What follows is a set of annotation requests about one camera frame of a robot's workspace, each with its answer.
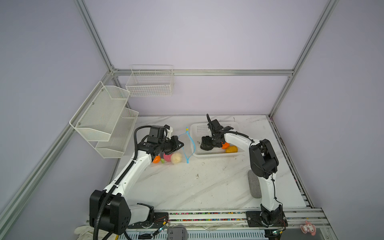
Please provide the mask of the cream toy pear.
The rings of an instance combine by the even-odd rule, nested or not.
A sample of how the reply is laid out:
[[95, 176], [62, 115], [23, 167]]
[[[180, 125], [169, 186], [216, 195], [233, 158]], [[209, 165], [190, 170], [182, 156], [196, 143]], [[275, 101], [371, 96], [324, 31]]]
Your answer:
[[171, 155], [171, 162], [175, 164], [179, 164], [183, 161], [183, 155], [181, 153], [173, 153]]

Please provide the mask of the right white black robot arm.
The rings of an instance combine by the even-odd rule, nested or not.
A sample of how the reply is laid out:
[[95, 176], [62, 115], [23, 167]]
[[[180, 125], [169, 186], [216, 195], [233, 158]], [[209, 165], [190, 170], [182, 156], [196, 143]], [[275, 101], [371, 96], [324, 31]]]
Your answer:
[[279, 160], [269, 140], [257, 142], [249, 136], [235, 132], [232, 127], [208, 124], [210, 136], [202, 137], [201, 149], [212, 150], [228, 143], [243, 151], [248, 151], [250, 167], [259, 180], [261, 189], [261, 224], [270, 227], [279, 221], [283, 214], [283, 204], [277, 200], [275, 178]]

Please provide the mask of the orange toy fruit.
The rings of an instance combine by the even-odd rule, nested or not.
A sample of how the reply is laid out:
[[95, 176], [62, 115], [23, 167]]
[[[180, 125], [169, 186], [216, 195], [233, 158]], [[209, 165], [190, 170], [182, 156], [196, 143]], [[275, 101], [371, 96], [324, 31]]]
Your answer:
[[228, 147], [230, 146], [230, 144], [229, 143], [223, 143], [222, 144], [222, 149], [227, 149]]
[[160, 163], [161, 162], [161, 157], [160, 156], [156, 156], [155, 158], [154, 158], [154, 160], [153, 160], [153, 163], [154, 164], [158, 164], [158, 163]]

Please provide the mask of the white plastic basket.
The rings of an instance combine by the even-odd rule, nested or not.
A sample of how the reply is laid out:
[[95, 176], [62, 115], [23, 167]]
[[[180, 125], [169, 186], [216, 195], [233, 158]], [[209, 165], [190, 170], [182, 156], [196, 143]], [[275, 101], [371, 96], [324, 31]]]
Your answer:
[[189, 128], [189, 135], [192, 139], [191, 150], [196, 158], [223, 158], [234, 157], [244, 153], [244, 150], [238, 146], [236, 153], [227, 153], [227, 149], [223, 149], [224, 136], [214, 137], [208, 122], [195, 123]]

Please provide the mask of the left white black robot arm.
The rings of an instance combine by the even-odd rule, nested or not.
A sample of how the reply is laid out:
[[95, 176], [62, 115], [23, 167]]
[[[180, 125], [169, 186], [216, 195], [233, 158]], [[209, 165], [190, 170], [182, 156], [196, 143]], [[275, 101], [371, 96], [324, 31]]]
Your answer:
[[177, 136], [154, 143], [136, 144], [133, 157], [118, 177], [104, 190], [95, 190], [90, 196], [90, 226], [94, 228], [94, 240], [98, 239], [100, 230], [107, 232], [104, 237], [107, 239], [112, 234], [122, 235], [132, 225], [144, 228], [153, 225], [154, 207], [142, 203], [129, 205], [129, 192], [155, 157], [160, 153], [170, 155], [183, 146]]

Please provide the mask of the pink toy dragon fruit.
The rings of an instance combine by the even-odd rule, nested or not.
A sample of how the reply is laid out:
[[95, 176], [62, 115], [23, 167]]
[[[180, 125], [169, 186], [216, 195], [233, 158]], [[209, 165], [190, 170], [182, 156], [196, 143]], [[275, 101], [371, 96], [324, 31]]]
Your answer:
[[171, 162], [171, 158], [172, 158], [172, 155], [166, 155], [166, 154], [163, 154], [163, 158], [166, 162]]

